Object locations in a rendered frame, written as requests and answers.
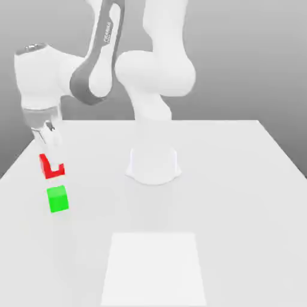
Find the small red cube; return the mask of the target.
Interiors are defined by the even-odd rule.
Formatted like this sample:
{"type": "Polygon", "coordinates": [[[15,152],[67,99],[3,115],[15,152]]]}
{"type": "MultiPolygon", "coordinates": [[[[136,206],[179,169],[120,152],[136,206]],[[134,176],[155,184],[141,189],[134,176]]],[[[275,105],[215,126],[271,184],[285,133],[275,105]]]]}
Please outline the small red cube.
{"type": "Polygon", "coordinates": [[[41,169],[42,169],[43,175],[45,176],[46,179],[51,179],[51,178],[54,178],[54,177],[65,175],[64,164],[58,165],[58,169],[53,171],[51,169],[51,165],[49,163],[49,160],[47,159],[45,154],[43,154],[43,153],[39,154],[39,159],[40,159],[40,164],[41,164],[41,169]]]}

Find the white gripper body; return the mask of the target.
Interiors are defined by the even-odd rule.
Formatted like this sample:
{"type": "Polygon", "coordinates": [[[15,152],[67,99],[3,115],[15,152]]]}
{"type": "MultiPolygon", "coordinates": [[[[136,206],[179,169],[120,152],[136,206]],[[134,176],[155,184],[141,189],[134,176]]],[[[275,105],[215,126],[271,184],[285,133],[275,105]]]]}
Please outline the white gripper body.
{"type": "Polygon", "coordinates": [[[54,125],[43,125],[40,128],[31,128],[34,143],[41,153],[56,150],[62,144],[62,137],[54,125]]]}

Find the small green cube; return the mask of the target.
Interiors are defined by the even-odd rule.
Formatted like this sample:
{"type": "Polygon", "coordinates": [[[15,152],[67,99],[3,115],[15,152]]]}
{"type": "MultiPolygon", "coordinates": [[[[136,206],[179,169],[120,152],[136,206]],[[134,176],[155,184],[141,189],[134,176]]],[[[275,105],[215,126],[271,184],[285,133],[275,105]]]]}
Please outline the small green cube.
{"type": "Polygon", "coordinates": [[[69,209],[67,192],[64,185],[47,188],[47,196],[51,213],[69,209]]]}

